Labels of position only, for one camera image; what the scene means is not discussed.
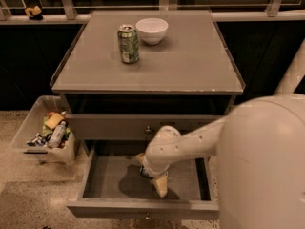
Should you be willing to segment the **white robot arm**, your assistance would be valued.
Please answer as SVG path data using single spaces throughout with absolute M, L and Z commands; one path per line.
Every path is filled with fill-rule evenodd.
M 138 160 L 159 196 L 184 159 L 216 156 L 221 229 L 305 229 L 305 42 L 274 95 L 234 107 L 186 135 L 161 128 Z

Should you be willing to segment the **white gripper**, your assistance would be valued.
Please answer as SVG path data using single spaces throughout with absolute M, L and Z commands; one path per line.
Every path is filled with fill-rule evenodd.
M 152 183 L 158 193 L 163 198 L 168 194 L 168 173 L 169 164 L 150 159 L 148 155 L 140 153 L 135 159 L 141 166 L 144 166 L 150 176 L 153 177 Z

